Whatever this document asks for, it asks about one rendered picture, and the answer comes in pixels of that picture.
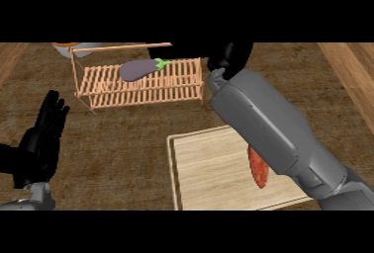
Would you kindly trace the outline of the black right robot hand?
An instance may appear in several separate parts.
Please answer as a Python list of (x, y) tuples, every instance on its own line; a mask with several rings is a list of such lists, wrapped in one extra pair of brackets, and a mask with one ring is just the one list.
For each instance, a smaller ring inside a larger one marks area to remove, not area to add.
[(151, 47), (149, 56), (161, 59), (207, 58), (207, 69), (223, 68), (229, 80), (245, 67), (253, 50), (251, 42), (172, 42), (172, 46)]

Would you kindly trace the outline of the red elongated vegetable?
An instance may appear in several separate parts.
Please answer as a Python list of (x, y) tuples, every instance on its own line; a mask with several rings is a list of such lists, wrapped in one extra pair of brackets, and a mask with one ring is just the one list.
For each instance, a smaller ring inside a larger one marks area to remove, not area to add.
[(269, 165), (253, 147), (248, 147), (248, 161), (256, 185), (260, 189), (263, 189), (268, 184)]

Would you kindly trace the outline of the wooden tiered shelf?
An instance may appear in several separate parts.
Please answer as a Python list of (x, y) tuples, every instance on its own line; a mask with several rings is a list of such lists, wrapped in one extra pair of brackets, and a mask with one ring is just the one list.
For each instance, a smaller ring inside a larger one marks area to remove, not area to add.
[[(83, 48), (105, 51), (172, 46), (169, 42)], [(77, 60), (78, 49), (70, 51), (75, 92), (83, 105), (95, 109), (158, 104), (189, 100), (203, 101), (201, 59), (170, 59), (163, 70), (133, 82), (120, 76), (120, 64), (84, 67)]]

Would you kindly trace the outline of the pale wooden tray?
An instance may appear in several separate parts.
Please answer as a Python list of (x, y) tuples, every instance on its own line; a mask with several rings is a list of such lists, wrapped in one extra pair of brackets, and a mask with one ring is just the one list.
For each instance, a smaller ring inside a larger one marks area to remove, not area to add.
[(176, 211), (271, 211), (311, 200), (274, 171), (257, 187), (247, 142), (229, 126), (170, 135), (167, 147)]

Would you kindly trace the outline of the grey pot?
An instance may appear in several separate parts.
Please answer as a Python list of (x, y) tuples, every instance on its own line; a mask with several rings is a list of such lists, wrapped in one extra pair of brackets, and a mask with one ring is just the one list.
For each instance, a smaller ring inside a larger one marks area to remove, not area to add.
[(101, 42), (53, 42), (53, 47), (65, 58), (70, 58), (70, 51), (73, 49), (80, 50), (80, 52), (75, 53), (77, 57), (86, 57), (92, 54), (92, 51), (81, 51), (81, 49), (101, 47)]

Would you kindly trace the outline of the purple eggplant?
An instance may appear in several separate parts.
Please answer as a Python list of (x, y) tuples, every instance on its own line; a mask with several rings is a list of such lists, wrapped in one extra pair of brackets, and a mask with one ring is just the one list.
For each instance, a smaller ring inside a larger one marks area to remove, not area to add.
[(151, 73), (164, 69), (172, 64), (170, 61), (155, 59), (132, 60), (120, 67), (120, 76), (126, 82), (133, 82)]

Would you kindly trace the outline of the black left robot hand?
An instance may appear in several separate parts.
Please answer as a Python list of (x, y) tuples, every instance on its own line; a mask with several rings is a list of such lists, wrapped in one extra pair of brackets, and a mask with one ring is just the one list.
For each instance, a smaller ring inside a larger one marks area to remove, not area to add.
[(36, 125), (27, 130), (19, 145), (0, 143), (0, 173), (13, 175), (16, 189), (49, 182), (55, 176), (68, 110), (59, 92), (50, 90)]

